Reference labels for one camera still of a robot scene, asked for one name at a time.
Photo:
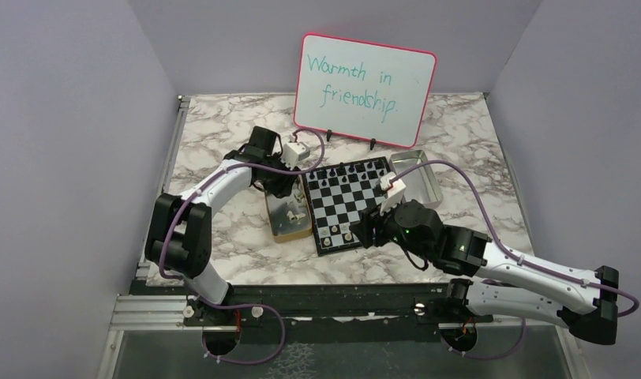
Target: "wall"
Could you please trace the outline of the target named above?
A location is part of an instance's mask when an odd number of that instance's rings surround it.
[[[0,377],[95,377],[176,107],[124,1],[0,1]]]
[[[489,109],[536,254],[613,266],[641,299],[641,0],[543,0]],[[585,344],[594,378],[641,377],[641,309],[618,333]]]
[[[308,31],[434,51],[434,92],[490,91],[540,0],[129,0],[182,94],[292,92]]]

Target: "table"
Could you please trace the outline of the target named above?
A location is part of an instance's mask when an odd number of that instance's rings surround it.
[[[294,94],[194,96],[176,156],[169,192],[186,190],[211,174],[230,150],[248,140],[254,126],[282,136],[295,130]],[[300,133],[318,157],[318,141]],[[436,94],[428,99],[416,149],[429,159],[458,164],[476,185],[500,239],[532,253],[530,239],[497,135],[481,93]],[[386,156],[406,149],[332,136],[324,164]],[[437,211],[448,224],[487,232],[476,201],[451,168],[433,166],[444,196]],[[234,196],[212,223],[212,263],[233,284],[422,283],[452,278],[432,266],[421,272],[395,244],[318,257],[313,236],[277,244],[272,239],[264,194],[251,188]],[[148,286],[179,285],[159,276],[151,264]]]

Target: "marble tabletop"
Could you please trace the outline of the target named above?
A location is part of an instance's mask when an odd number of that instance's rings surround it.
[[[211,174],[223,156],[249,138],[254,126],[289,135],[294,94],[194,96],[174,165],[170,193],[179,193]],[[310,165],[318,157],[318,140],[300,133],[312,148]],[[500,239],[532,253],[530,239],[504,163],[488,107],[481,93],[431,95],[415,149],[429,159],[458,164],[476,185]],[[333,136],[324,164],[350,162],[405,151]],[[448,224],[487,232],[476,201],[462,177],[451,168],[433,166],[444,200],[437,208]],[[212,223],[212,263],[234,284],[415,283],[448,281],[452,276],[434,267],[421,272],[395,244],[356,249],[318,257],[313,236],[277,244],[272,239],[264,194],[250,188],[237,193]],[[160,277],[151,264],[147,285],[178,285]]]

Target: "purple cable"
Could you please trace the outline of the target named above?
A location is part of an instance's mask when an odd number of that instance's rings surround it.
[[[456,349],[452,348],[451,345],[444,340],[444,337],[441,337],[441,342],[448,347],[448,350],[454,354],[460,355],[463,358],[468,358],[468,359],[473,359],[476,361],[494,361],[497,359],[502,359],[502,358],[507,358],[509,355],[512,355],[516,353],[518,350],[520,350],[521,347],[523,347],[523,341],[525,341],[525,335],[527,334],[527,325],[525,322],[525,319],[522,319],[523,321],[521,322],[520,326],[520,337],[518,338],[518,342],[513,345],[512,348],[509,350],[505,351],[504,353],[500,353],[498,355],[492,355],[489,357],[482,357],[480,355],[471,355],[471,354],[463,354],[462,351],[457,351]]]
[[[201,296],[199,297],[199,299],[204,304],[206,304],[206,305],[208,305],[208,306],[210,306],[212,308],[216,308],[217,310],[240,310],[240,309],[243,309],[243,308],[252,308],[254,306],[259,306],[259,307],[264,308],[266,310],[272,311],[272,313],[274,313],[276,318],[279,319],[279,323],[281,324],[281,340],[279,341],[279,346],[276,348],[276,350],[274,350],[273,353],[271,353],[270,355],[268,355],[265,358],[257,359],[257,360],[254,360],[254,361],[240,361],[240,360],[232,359],[232,358],[222,358],[219,355],[214,355],[211,352],[209,352],[209,348],[207,347],[207,341],[205,341],[204,338],[203,338],[202,339],[202,347],[204,347],[204,351],[207,353],[208,357],[215,358],[215,359],[218,360],[218,362],[223,361],[223,362],[228,362],[228,363],[234,363],[234,364],[237,364],[237,365],[253,366],[253,365],[259,365],[261,363],[265,363],[265,362],[269,361],[270,359],[273,359],[274,357],[279,355],[281,353],[281,351],[283,350],[283,345],[286,343],[286,325],[283,323],[283,317],[281,317],[281,314],[279,312],[277,312],[274,308],[272,308],[272,307],[270,307],[270,306],[268,306],[266,304],[239,304],[237,306],[219,306],[219,305],[216,305],[216,304],[211,304],[206,298],[203,298]]]
[[[233,166],[227,167],[225,171],[219,171],[214,176],[209,178],[205,184],[200,186],[200,188],[199,188],[200,192],[206,190],[217,178],[220,178],[223,174],[226,174],[228,171],[231,171],[231,170],[234,170],[234,169],[240,168],[240,167],[251,167],[251,168],[257,168],[257,169],[261,169],[261,170],[265,170],[265,171],[275,172],[276,174],[295,175],[295,176],[296,175],[300,175],[300,174],[306,174],[308,172],[311,172],[311,171],[315,170],[316,167],[318,167],[318,165],[320,165],[323,162],[323,158],[325,157],[325,143],[323,142],[323,137],[318,132],[316,132],[315,130],[311,130],[311,129],[297,129],[297,130],[295,130],[292,133],[295,136],[295,140],[297,140],[298,133],[302,132],[302,131],[307,131],[307,132],[311,132],[311,133],[315,134],[316,137],[318,137],[318,140],[320,141],[320,156],[318,157],[318,160],[316,162],[314,162],[313,165],[311,165],[311,167],[307,168],[306,170],[285,171],[285,170],[278,170],[278,169],[275,169],[275,168],[271,168],[271,167],[267,167],[267,166],[263,166],[263,165],[255,164],[255,163],[238,163],[238,164],[235,164]],[[170,240],[172,238],[172,234],[174,233],[174,227],[178,224],[179,220],[181,219],[181,215],[186,210],[186,208],[188,208],[188,205],[190,205],[190,203],[193,201],[193,199],[196,196],[197,196],[196,192],[191,193],[188,196],[188,198],[183,202],[183,204],[181,204],[181,207],[179,207],[178,211],[174,215],[174,218],[172,219],[172,224],[170,225],[170,228],[167,230],[167,234],[165,235],[165,241],[163,243],[163,248],[160,251],[160,258],[158,260],[158,266],[159,266],[158,269],[159,269],[159,272],[160,272],[160,276],[162,276],[165,279],[179,279],[179,280],[183,279],[181,276],[169,275],[169,274],[167,274],[165,272],[165,269],[164,269],[164,267],[165,267],[165,257],[167,256],[167,249],[169,248]],[[270,307],[270,306],[268,306],[266,304],[240,304],[240,305],[236,305],[236,306],[221,306],[221,305],[218,305],[218,304],[212,304],[207,299],[202,298],[201,296],[199,297],[199,299],[203,303],[207,304],[208,306],[211,306],[211,307],[216,308],[218,310],[237,310],[237,309],[242,309],[242,308],[251,308],[251,307],[254,307],[254,306],[260,306],[262,308],[265,308],[266,310],[271,310],[274,313],[274,315],[276,316],[276,318],[279,319],[279,323],[281,324],[281,341],[279,342],[279,346],[276,348],[276,350],[273,353],[271,353],[268,357],[263,358],[263,359],[258,359],[256,361],[237,361],[237,360],[233,360],[233,359],[229,359],[229,358],[224,358],[223,361],[230,362],[230,363],[237,363],[237,364],[240,364],[240,365],[257,365],[257,364],[260,364],[260,363],[263,363],[263,362],[267,362],[268,360],[274,358],[275,356],[277,356],[281,352],[281,350],[283,350],[283,345],[286,342],[286,325],[283,323],[283,318],[281,317],[279,312],[277,312],[274,308],[272,308],[272,307]],[[213,358],[219,359],[218,357],[216,357],[216,356],[212,355],[211,353],[209,353],[208,350],[207,350],[207,353],[210,356],[212,356]]]
[[[483,215],[483,219],[485,220],[485,224],[488,226],[488,229],[490,230],[490,234],[493,236],[493,240],[495,241],[497,246],[500,248],[500,250],[502,250],[504,252],[504,254],[506,254],[508,257],[510,257],[514,261],[520,261],[520,257],[515,255],[512,252],[512,250],[510,250],[508,247],[506,247],[502,243],[502,241],[500,241],[500,239],[497,237],[497,232],[495,231],[495,228],[493,227],[493,223],[490,222],[490,217],[488,217],[488,212],[485,211],[485,207],[483,206],[483,201],[481,201],[481,197],[478,195],[478,191],[476,190],[476,187],[474,186],[474,183],[471,182],[471,180],[469,179],[467,174],[465,174],[465,172],[460,167],[456,166],[453,163],[450,163],[450,162],[447,162],[447,161],[441,160],[441,159],[428,160],[427,162],[423,162],[423,163],[417,164],[417,165],[415,165],[415,166],[403,171],[402,173],[397,174],[394,178],[390,179],[390,183],[391,184],[394,183],[396,180],[402,178],[406,174],[409,174],[413,170],[417,170],[420,167],[423,167],[423,166],[426,166],[426,165],[429,165],[429,164],[435,164],[435,163],[439,163],[439,164],[443,164],[443,165],[449,166],[453,170],[458,171],[458,173],[463,176],[463,178],[465,179],[465,181],[467,182],[467,184],[471,188],[471,192],[474,193],[474,197],[476,198],[476,202],[478,203],[478,207],[481,209],[481,214]],[[581,279],[579,279],[579,278],[575,278],[574,276],[565,275],[565,274],[563,274],[561,272],[557,272],[555,270],[551,270],[550,268],[543,267],[541,265],[537,265],[536,263],[532,263],[532,262],[525,261],[525,260],[522,260],[522,264],[526,265],[528,267],[532,267],[535,270],[538,270],[539,272],[543,272],[545,274],[554,276],[556,278],[560,278],[560,279],[563,279],[563,280],[570,281],[572,283],[583,285],[583,281]],[[623,296],[624,298],[628,298],[628,299],[632,300],[632,303],[633,303],[632,307],[630,307],[628,310],[624,310],[622,312],[619,312],[618,313],[618,317],[627,316],[627,315],[629,315],[631,313],[634,313],[639,308],[639,300],[636,297],[630,295],[629,293],[627,293],[625,291],[622,291],[622,290],[619,290],[617,288],[613,288],[613,287],[610,287],[610,286],[606,286],[605,284],[599,284],[599,283],[589,283],[588,286],[593,287],[593,288],[597,288],[599,290],[613,292],[614,294],[618,294],[620,296]]]

